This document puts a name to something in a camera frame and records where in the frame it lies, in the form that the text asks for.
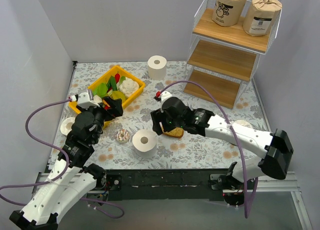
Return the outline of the white paper towel roll back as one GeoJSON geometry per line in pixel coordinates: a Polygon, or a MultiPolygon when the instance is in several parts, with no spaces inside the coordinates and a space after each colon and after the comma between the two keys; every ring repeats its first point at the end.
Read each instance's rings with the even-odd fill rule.
{"type": "Polygon", "coordinates": [[[154,55],[148,59],[148,75],[152,80],[163,80],[167,73],[167,60],[163,56],[154,55]]]}

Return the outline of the brown roll with label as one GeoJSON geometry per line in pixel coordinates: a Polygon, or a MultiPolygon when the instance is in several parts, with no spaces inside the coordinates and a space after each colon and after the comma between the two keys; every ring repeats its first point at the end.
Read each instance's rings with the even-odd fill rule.
{"type": "Polygon", "coordinates": [[[243,30],[251,36],[269,34],[282,9],[279,0],[252,0],[243,22],[243,30]]]}

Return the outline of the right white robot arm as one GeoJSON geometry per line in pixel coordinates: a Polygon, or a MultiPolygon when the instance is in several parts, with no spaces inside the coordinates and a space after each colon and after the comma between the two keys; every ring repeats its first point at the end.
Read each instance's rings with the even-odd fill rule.
{"type": "Polygon", "coordinates": [[[190,134],[224,140],[255,154],[244,163],[233,162],[225,175],[213,183],[234,190],[245,181],[261,176],[284,180],[294,153],[287,133],[259,131],[239,124],[228,125],[219,115],[198,108],[190,109],[180,99],[171,95],[160,100],[161,107],[151,112],[152,129],[158,135],[175,128],[190,134]]]}

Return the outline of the brown roll with drawing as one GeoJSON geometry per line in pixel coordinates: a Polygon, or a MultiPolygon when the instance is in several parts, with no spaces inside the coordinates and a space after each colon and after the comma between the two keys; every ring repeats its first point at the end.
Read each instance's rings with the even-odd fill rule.
{"type": "Polygon", "coordinates": [[[220,26],[237,24],[247,0],[216,0],[212,20],[220,26]]]}

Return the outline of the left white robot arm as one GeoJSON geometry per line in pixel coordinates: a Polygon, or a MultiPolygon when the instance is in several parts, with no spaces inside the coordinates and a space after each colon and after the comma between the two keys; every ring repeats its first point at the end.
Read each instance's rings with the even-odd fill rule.
{"type": "Polygon", "coordinates": [[[68,210],[88,191],[106,186],[106,171],[96,165],[85,166],[99,142],[104,123],[123,115],[122,101],[105,97],[109,105],[88,100],[80,104],[62,151],[51,173],[31,201],[21,210],[13,211],[9,219],[21,230],[56,230],[68,210]]]}

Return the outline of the white paper towel roll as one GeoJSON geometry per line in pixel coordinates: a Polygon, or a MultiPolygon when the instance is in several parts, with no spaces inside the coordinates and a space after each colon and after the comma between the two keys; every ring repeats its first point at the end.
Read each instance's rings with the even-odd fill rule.
{"type": "Polygon", "coordinates": [[[154,55],[148,59],[148,75],[152,80],[163,80],[167,73],[167,60],[163,56],[154,55]]]}
{"type": "Polygon", "coordinates": [[[142,158],[150,159],[157,151],[157,138],[154,131],[142,129],[137,131],[133,138],[132,144],[135,152],[142,158]]]}

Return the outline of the white paper towel roll front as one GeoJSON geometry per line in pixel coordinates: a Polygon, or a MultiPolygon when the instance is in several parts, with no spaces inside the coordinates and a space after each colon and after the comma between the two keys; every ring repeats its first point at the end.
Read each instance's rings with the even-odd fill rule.
{"type": "Polygon", "coordinates": [[[142,129],[137,131],[133,138],[132,144],[135,152],[142,158],[150,159],[157,151],[157,138],[154,131],[142,129]]]}

